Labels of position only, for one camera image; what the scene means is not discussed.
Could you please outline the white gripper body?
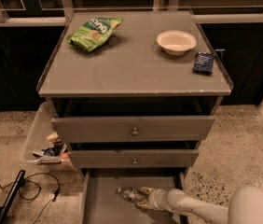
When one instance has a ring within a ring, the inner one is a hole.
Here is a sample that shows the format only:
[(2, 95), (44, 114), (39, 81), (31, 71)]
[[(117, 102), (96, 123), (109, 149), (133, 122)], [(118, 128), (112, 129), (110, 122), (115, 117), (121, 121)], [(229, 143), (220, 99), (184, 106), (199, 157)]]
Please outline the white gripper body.
[(148, 194), (147, 202), (149, 207), (153, 210), (165, 210), (168, 211), (170, 206), (167, 202), (167, 190), (152, 189)]

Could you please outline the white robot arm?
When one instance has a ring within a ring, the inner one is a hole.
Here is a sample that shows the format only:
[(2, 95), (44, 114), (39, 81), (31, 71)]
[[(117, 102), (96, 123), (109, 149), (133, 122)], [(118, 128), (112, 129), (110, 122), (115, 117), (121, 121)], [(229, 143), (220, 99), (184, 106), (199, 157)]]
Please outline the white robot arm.
[(196, 216), (207, 224), (263, 224), (263, 190), (247, 186), (237, 189), (228, 207), (188, 196), (180, 189), (142, 188), (136, 204), (145, 209)]

